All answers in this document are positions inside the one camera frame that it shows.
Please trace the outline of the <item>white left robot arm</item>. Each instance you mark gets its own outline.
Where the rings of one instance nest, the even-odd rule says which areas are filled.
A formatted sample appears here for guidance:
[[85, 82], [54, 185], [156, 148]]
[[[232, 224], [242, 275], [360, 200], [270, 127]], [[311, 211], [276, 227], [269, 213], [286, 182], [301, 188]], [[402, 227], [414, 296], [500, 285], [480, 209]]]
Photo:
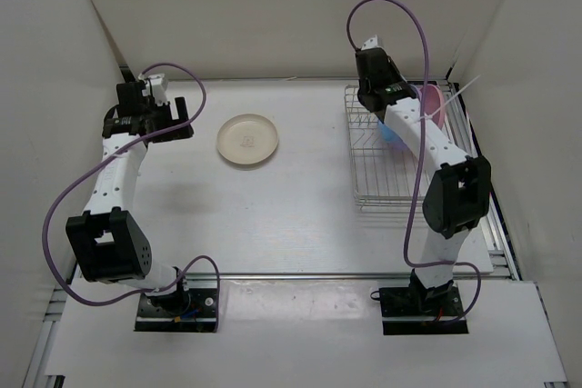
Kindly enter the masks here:
[[84, 278], [102, 284], [147, 289], [152, 304], [171, 315], [187, 311], [191, 294], [176, 280], [178, 270], [154, 261], [146, 235], [130, 213], [139, 168], [148, 149], [141, 137], [157, 132], [158, 143], [188, 139], [186, 101], [166, 98], [164, 75], [150, 75], [116, 87], [118, 104], [105, 117], [102, 132], [105, 167], [79, 216], [65, 232]]

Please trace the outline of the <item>cream bear plate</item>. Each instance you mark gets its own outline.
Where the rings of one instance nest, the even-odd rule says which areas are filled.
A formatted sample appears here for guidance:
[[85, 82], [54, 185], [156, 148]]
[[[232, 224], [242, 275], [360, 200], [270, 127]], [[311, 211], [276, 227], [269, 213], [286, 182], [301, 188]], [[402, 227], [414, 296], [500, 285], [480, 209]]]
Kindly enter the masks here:
[[268, 163], [276, 154], [275, 124], [260, 114], [239, 114], [225, 121], [216, 135], [216, 150], [227, 164], [243, 169]]

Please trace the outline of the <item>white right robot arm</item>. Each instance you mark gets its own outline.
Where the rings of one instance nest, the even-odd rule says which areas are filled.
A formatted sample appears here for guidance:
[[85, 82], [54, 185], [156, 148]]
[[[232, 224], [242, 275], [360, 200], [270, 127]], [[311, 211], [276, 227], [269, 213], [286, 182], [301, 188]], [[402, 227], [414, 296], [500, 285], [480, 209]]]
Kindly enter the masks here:
[[430, 178], [421, 204], [429, 231], [420, 260], [411, 265], [408, 293], [411, 309], [428, 315], [452, 288], [460, 249], [488, 213], [491, 166], [449, 140], [427, 112], [431, 87], [406, 81], [384, 48], [369, 41], [355, 58], [359, 103], [401, 139]]

